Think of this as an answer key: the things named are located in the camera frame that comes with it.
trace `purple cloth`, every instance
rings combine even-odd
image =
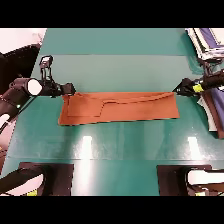
[[[210,31],[209,28],[199,28],[205,41],[207,42],[207,44],[209,45],[210,48],[220,48],[220,47],[224,47],[223,45],[217,45],[215,42],[215,39]]]
[[[222,124],[222,129],[224,130],[224,92],[215,88],[211,90],[211,94]]]

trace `brown towel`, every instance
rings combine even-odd
[[[63,100],[59,125],[179,118],[172,92],[76,93]]]
[[[218,137],[219,138],[224,138],[224,131],[222,129],[222,125],[221,125],[221,122],[220,122],[220,119],[219,119],[219,115],[216,111],[216,108],[215,108],[210,90],[207,90],[207,91],[203,92],[202,96],[204,97],[205,102],[208,105],[209,110],[211,111],[212,117],[213,117],[214,122],[215,122],[215,126],[217,128]]]

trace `teal tabletop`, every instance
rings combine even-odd
[[[48,29],[32,76],[40,78],[40,58],[52,54],[55,81],[72,82],[79,92],[172,91],[182,78],[202,74],[183,35],[184,29]],[[208,131],[197,100],[176,96],[179,119],[62,127],[62,98],[39,97],[17,121],[2,176],[19,162],[73,163],[72,195],[158,195],[158,164],[224,167],[224,141]]]

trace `white floor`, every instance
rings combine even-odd
[[[44,38],[47,28],[0,28],[0,52],[38,43]]]

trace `yellow label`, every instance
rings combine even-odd
[[[202,89],[202,87],[201,87],[201,84],[198,84],[198,85],[193,86],[193,89],[194,89],[194,91],[195,91],[196,93],[199,93],[199,92],[204,91],[204,90]]]
[[[37,190],[27,193],[27,196],[37,196]]]
[[[205,192],[198,192],[198,193],[195,193],[196,196],[205,196]]]

